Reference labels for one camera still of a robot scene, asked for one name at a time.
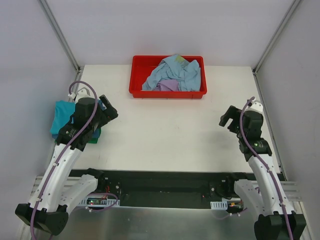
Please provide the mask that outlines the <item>light blue t-shirt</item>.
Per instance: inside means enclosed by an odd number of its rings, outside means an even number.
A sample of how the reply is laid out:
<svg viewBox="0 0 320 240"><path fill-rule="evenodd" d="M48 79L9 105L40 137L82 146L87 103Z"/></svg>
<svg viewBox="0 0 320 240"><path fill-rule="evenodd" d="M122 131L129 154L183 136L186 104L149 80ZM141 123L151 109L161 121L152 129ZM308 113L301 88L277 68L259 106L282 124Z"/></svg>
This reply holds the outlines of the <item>light blue t-shirt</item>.
<svg viewBox="0 0 320 240"><path fill-rule="evenodd" d="M179 82L179 92L197 92L201 86L201 68L196 60L189 62L175 54L160 61L158 66L142 84L143 91L155 91L158 82L175 79Z"/></svg>

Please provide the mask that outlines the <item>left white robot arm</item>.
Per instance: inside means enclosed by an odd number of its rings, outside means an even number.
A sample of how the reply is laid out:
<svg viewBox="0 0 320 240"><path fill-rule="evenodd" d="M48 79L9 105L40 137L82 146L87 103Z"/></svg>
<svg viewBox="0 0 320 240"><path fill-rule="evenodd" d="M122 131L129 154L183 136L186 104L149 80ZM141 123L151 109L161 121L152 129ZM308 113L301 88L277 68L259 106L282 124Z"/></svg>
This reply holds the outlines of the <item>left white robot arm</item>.
<svg viewBox="0 0 320 240"><path fill-rule="evenodd" d="M98 99L80 94L72 97L74 113L58 132L51 161L39 186L27 203L20 203L15 209L15 215L32 232L38 229L57 236L65 228L71 212L86 196L109 194L104 172L93 168L87 169L77 183L64 190L74 164L94 132L118 117L105 95Z"/></svg>

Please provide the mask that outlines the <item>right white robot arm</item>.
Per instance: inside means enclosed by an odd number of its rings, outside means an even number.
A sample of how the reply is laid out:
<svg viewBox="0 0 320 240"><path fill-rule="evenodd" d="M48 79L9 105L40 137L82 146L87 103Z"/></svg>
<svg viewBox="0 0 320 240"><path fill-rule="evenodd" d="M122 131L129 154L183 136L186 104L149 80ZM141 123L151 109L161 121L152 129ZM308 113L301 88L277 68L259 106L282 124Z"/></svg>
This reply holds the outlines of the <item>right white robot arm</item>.
<svg viewBox="0 0 320 240"><path fill-rule="evenodd" d="M235 133L239 150L250 166L257 189L247 179L225 184L230 197L239 196L254 220L258 240L298 240L307 225L303 214L296 213L276 173L272 150L262 138L263 104L255 97L247 100L242 109L231 105L220 117L219 125Z"/></svg>

